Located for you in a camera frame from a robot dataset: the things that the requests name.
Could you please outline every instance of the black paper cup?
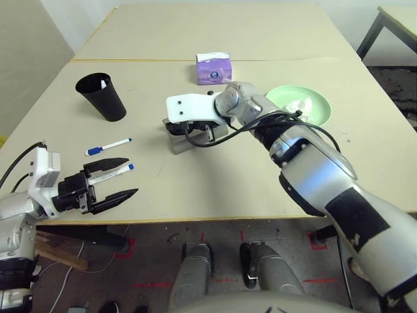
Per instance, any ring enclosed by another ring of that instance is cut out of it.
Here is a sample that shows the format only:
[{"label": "black paper cup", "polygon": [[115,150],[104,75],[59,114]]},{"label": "black paper cup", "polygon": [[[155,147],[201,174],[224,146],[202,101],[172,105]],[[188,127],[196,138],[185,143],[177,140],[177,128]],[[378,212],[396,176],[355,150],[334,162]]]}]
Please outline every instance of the black paper cup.
[{"label": "black paper cup", "polygon": [[126,115],[109,75],[94,73],[83,77],[76,84],[81,93],[109,122],[120,121]]}]

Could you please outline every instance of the tissue box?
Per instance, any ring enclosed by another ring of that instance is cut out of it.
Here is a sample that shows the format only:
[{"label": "tissue box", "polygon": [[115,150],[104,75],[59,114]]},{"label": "tissue box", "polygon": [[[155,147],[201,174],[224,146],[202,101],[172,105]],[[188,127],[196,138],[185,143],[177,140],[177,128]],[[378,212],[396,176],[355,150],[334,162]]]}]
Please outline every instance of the tissue box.
[{"label": "tissue box", "polygon": [[212,52],[196,55],[197,83],[199,85],[216,85],[231,83],[232,64],[228,53]]}]

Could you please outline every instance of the robot leg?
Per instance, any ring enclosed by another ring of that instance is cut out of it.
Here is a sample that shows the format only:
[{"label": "robot leg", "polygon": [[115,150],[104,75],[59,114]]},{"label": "robot leg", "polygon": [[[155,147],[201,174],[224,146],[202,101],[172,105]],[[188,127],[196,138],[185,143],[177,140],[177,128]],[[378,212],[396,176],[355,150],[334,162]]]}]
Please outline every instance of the robot leg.
[{"label": "robot leg", "polygon": [[260,242],[243,243],[240,246],[240,259],[247,287],[255,287],[257,279],[261,290],[304,294],[301,283],[287,262],[270,246]]},{"label": "robot leg", "polygon": [[169,295],[168,310],[189,305],[207,294],[207,282],[213,271],[208,245],[195,246],[182,261]]}]

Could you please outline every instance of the beige table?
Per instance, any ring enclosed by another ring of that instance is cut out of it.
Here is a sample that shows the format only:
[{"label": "beige table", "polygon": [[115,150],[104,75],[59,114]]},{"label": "beige table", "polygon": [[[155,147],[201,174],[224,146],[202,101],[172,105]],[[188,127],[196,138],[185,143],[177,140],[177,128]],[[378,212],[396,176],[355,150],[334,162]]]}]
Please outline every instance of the beige table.
[{"label": "beige table", "polygon": [[[417,208],[417,136],[392,101],[358,59],[233,62],[234,79],[252,82],[265,93],[299,84],[322,93],[333,114],[325,129],[352,162],[360,184],[405,211]],[[92,72],[113,78],[127,116],[109,123],[74,90]],[[279,168],[249,134],[217,147],[174,155],[162,126],[165,99],[181,93],[221,91],[224,85],[197,86],[194,62],[69,63],[40,97],[0,149],[0,173],[27,146],[46,140],[61,153],[60,179],[82,164],[107,157],[128,157],[135,170],[96,186],[99,198],[139,188],[122,205],[99,215],[63,214],[48,224],[111,224],[230,218],[307,216],[283,191]],[[133,142],[97,156],[86,148],[127,136]],[[27,172],[26,158],[4,185],[10,190]]]},{"label": "beige table", "polygon": [[417,53],[417,7],[378,7],[378,16],[358,48],[363,59],[383,27]]},{"label": "beige table", "polygon": [[312,3],[160,3],[115,9],[74,59],[191,61],[215,51],[234,61],[357,57]]}]

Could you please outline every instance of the whiteboard marker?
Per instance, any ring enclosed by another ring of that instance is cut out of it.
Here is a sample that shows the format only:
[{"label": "whiteboard marker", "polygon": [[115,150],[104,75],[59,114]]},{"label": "whiteboard marker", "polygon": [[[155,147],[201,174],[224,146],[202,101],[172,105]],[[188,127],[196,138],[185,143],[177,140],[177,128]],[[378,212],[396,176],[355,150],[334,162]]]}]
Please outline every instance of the whiteboard marker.
[{"label": "whiteboard marker", "polygon": [[108,179],[111,179],[115,176],[126,173],[127,171],[132,171],[134,168],[135,167],[134,167],[133,163],[130,163],[128,165],[122,166],[118,170],[111,171],[107,174],[104,174],[104,175],[101,175],[101,176],[98,176],[98,177],[95,177],[95,178],[90,178],[89,179],[89,184],[90,185],[95,185],[95,184],[100,183],[102,181],[107,181]]},{"label": "whiteboard marker", "polygon": [[131,139],[131,137],[129,137],[129,138],[121,140],[119,142],[111,143],[109,145],[104,145],[102,147],[91,148],[91,149],[88,149],[85,152],[85,155],[87,155],[87,156],[96,155],[96,154],[102,152],[103,150],[110,149],[110,148],[113,148],[113,147],[117,147],[118,145],[122,145],[124,143],[128,143],[128,142],[131,142],[131,141],[132,141],[132,139]]}]

